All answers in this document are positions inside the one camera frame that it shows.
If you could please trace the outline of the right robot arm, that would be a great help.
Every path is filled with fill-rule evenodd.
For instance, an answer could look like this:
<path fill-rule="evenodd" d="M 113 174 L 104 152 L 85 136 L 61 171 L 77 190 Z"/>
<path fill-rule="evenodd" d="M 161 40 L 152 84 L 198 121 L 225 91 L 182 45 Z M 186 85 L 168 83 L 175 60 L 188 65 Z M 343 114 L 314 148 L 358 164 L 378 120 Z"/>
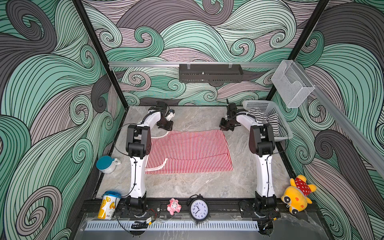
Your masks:
<path fill-rule="evenodd" d="M 249 150 L 256 158 L 257 189 L 255 211 L 266 216 L 277 205 L 272 180 L 272 158 L 276 147 L 273 126 L 263 123 L 247 112 L 226 116 L 220 121 L 222 131 L 233 131 L 241 125 L 249 130 Z"/>

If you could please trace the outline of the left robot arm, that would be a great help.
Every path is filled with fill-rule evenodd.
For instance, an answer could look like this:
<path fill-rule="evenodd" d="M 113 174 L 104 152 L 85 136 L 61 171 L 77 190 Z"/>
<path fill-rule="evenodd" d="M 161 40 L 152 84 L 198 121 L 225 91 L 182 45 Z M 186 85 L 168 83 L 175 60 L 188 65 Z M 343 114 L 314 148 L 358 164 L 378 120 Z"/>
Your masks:
<path fill-rule="evenodd" d="M 136 124 L 128 124 L 126 152 L 131 163 L 131 187 L 126 194 L 126 205 L 142 213 L 147 211 L 147 190 L 145 172 L 152 149 L 151 130 L 153 127 L 171 131 L 175 111 L 165 102 L 157 102 Z"/>

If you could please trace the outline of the red white striped tank top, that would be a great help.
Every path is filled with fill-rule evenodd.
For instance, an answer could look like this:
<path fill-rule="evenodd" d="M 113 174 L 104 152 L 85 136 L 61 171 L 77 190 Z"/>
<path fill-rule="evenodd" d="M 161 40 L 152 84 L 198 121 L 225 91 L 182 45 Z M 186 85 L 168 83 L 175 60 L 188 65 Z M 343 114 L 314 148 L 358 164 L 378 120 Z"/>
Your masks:
<path fill-rule="evenodd" d="M 152 139 L 146 174 L 192 174 L 233 170 L 228 142 L 221 130 L 170 131 Z"/>

